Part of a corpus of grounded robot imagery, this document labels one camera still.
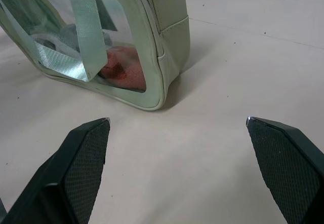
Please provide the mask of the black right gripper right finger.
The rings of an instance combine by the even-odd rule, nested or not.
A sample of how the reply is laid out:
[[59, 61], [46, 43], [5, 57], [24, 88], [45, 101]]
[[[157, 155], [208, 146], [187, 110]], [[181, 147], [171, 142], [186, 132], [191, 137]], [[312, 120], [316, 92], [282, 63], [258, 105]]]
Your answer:
[[324, 153], [299, 129], [246, 121], [263, 180], [288, 224], [324, 224]]

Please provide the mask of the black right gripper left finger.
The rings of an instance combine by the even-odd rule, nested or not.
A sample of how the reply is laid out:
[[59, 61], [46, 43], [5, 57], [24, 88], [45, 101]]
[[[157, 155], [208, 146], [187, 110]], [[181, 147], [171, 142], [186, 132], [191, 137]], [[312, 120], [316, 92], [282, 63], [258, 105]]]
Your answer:
[[105, 164], [109, 118], [71, 130], [36, 171], [0, 224], [88, 224]]

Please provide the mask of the green transparent zipper pouch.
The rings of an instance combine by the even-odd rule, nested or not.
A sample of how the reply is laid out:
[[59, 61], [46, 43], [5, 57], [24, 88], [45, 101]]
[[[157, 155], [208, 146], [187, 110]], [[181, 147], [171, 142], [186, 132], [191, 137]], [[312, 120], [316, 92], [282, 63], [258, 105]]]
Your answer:
[[[34, 33], [76, 25], [81, 60], [37, 43]], [[0, 0], [0, 27], [46, 76], [142, 110], [156, 110], [190, 53], [186, 0]], [[115, 46], [137, 50], [146, 90], [113, 86], [98, 73]]]

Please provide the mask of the pink soft item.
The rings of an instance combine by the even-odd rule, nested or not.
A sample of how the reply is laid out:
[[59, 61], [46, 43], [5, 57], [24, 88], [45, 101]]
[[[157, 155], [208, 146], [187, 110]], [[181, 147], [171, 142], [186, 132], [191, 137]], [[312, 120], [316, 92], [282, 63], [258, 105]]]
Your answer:
[[107, 50], [107, 64], [98, 75], [115, 87], [146, 90], [146, 81], [136, 48], [115, 46]]

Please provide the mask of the white grey cloth item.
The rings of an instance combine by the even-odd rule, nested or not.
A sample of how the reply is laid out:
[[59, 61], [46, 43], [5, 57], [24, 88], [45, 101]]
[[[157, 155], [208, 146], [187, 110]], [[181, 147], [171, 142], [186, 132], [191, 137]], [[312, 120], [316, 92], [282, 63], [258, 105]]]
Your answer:
[[75, 24], [69, 24], [58, 33], [34, 33], [31, 37], [39, 44], [69, 57], [81, 60]]

